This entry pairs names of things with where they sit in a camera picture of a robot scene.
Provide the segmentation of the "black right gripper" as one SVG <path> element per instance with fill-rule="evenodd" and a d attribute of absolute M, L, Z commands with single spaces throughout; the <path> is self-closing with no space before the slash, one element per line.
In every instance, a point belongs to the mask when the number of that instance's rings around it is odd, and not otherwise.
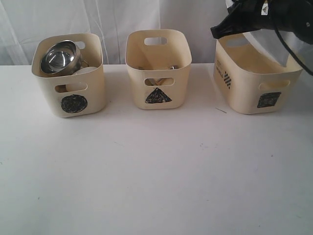
<path fill-rule="evenodd" d="M 233 0 L 231 13 L 211 29 L 214 39 L 261 29 L 292 32 L 301 41 L 313 39 L 311 0 Z"/>

